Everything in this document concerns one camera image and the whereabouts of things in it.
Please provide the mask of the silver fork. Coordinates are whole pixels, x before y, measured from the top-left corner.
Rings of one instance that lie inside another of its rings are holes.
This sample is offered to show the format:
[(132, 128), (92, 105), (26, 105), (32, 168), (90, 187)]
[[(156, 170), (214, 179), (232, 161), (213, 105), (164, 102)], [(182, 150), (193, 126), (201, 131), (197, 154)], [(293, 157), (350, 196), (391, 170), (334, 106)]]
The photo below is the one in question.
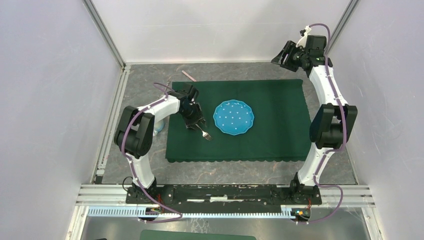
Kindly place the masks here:
[(198, 124), (196, 124), (196, 127), (202, 132), (202, 137), (204, 139), (208, 141), (212, 140), (212, 136), (208, 132), (204, 131)]

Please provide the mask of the blue polka dot plate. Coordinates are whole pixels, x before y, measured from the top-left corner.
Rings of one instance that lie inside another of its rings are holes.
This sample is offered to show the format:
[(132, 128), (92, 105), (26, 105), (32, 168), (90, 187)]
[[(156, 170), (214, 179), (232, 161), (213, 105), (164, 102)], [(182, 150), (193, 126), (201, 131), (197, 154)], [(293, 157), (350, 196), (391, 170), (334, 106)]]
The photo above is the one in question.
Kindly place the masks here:
[(214, 125), (224, 134), (237, 136), (253, 127), (255, 115), (244, 101), (230, 99), (218, 104), (212, 115)]

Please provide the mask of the dark green cloth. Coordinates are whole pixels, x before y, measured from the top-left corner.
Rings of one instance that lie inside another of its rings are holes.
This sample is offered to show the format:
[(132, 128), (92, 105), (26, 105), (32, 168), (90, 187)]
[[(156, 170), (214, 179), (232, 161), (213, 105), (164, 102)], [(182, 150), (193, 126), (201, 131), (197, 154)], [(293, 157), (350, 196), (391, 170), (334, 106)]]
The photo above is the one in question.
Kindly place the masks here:
[(173, 162), (304, 161), (310, 114), (300, 79), (194, 82), (206, 124), (168, 124), (166, 159)]

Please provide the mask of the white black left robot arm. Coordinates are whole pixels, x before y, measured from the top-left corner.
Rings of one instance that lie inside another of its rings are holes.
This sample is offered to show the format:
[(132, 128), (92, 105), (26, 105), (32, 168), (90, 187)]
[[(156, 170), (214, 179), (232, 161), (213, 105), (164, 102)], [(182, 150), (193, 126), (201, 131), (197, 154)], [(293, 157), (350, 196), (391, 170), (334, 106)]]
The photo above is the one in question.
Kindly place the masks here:
[(206, 120), (197, 102), (199, 90), (192, 84), (184, 84), (180, 90), (156, 83), (164, 92), (159, 99), (144, 106), (124, 108), (114, 134), (114, 143), (130, 166), (133, 185), (138, 197), (145, 204), (157, 198), (156, 178), (151, 170), (149, 151), (153, 144), (155, 124), (179, 114), (188, 130), (199, 130)]

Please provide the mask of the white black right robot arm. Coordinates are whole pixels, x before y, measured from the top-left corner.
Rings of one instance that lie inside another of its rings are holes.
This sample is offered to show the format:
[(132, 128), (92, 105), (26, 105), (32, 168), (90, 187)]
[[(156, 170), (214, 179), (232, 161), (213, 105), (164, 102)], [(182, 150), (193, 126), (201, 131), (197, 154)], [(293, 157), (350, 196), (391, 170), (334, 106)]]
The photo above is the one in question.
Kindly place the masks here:
[(298, 42), (287, 41), (271, 60), (289, 71), (305, 71), (318, 96), (320, 107), (309, 127), (311, 147), (301, 169), (281, 199), (295, 204), (320, 204), (320, 177), (332, 155), (342, 151), (352, 133), (358, 108), (343, 97), (334, 77), (333, 63), (326, 53), (327, 38), (304, 35)]

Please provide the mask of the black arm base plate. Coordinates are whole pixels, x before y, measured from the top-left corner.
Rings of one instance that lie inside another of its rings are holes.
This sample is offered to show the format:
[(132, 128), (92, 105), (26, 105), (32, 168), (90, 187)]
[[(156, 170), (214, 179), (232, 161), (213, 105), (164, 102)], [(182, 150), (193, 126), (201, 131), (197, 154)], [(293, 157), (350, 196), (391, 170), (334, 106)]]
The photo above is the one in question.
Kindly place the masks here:
[(165, 205), (163, 213), (181, 214), (271, 214), (281, 206), (322, 204), (317, 186), (276, 184), (165, 184), (143, 192), (136, 185), (127, 189), (126, 204)]

